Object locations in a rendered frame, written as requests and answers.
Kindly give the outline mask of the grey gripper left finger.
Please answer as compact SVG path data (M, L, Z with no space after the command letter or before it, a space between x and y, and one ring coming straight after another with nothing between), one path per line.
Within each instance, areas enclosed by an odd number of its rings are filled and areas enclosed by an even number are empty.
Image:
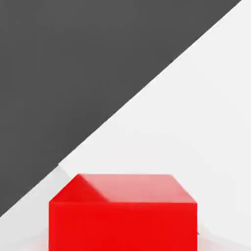
M18 251L48 251L48 229L23 241Z

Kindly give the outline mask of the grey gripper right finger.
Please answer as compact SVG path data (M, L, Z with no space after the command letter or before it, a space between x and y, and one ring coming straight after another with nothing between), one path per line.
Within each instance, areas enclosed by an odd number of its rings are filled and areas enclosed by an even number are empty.
M251 248L214 235L204 224L198 224L198 251L251 251Z

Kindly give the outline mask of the small red cube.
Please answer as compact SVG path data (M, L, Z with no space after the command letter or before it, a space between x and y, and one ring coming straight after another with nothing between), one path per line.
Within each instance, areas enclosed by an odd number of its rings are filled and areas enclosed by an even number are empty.
M77 174L49 202L49 251L197 251L197 202L172 175Z

